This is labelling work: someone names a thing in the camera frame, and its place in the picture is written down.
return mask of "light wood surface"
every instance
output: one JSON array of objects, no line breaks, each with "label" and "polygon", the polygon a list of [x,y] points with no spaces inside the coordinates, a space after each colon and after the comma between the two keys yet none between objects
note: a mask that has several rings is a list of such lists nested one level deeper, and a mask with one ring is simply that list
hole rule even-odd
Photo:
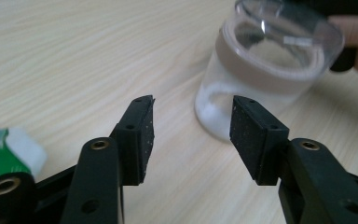
[{"label": "light wood surface", "polygon": [[[235,148],[199,125],[194,99],[232,1],[0,0],[0,127],[48,153],[37,180],[76,164],[130,101],[153,94],[155,145],[127,223],[284,223]],[[327,73],[279,119],[358,175],[358,74]]]}]

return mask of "transparent container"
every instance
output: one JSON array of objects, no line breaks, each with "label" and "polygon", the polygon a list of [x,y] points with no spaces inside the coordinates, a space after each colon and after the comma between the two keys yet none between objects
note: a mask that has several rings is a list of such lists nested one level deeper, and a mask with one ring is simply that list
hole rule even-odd
[{"label": "transparent container", "polygon": [[200,123],[228,141],[233,95],[257,100],[278,115],[333,64],[343,44],[338,28],[306,7],[238,1],[197,93]]}]

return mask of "table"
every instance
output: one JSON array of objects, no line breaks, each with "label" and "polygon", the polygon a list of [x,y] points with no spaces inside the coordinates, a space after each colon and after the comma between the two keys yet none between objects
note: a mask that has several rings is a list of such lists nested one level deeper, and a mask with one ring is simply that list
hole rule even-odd
[{"label": "table", "polygon": [[[231,144],[199,125],[194,99],[234,1],[0,0],[0,127],[48,153],[40,181],[107,136],[153,94],[155,145],[127,223],[284,223],[277,187],[258,187]],[[324,143],[358,175],[358,74],[327,74],[279,116],[290,138]]]}]

